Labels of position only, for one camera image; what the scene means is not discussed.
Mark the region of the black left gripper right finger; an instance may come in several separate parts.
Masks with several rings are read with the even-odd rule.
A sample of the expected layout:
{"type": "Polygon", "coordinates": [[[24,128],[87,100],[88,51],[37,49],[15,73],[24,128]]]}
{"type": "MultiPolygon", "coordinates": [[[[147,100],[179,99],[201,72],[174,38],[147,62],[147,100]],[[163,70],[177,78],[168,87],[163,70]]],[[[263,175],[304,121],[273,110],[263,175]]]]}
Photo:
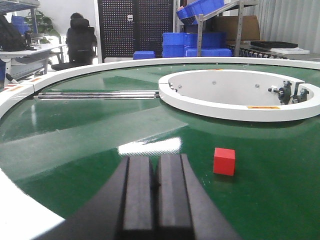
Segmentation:
{"type": "Polygon", "coordinates": [[[159,240],[240,240],[196,177],[186,154],[163,154],[156,167],[159,240]]]}

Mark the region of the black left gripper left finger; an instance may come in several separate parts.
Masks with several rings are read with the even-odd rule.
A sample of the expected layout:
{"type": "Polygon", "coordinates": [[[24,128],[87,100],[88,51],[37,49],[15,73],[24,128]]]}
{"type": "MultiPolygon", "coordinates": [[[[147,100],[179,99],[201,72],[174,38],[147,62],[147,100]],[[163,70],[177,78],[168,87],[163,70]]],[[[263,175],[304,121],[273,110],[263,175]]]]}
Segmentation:
{"type": "Polygon", "coordinates": [[[39,240],[152,240],[153,168],[147,156],[126,156],[103,187],[39,240]]]}

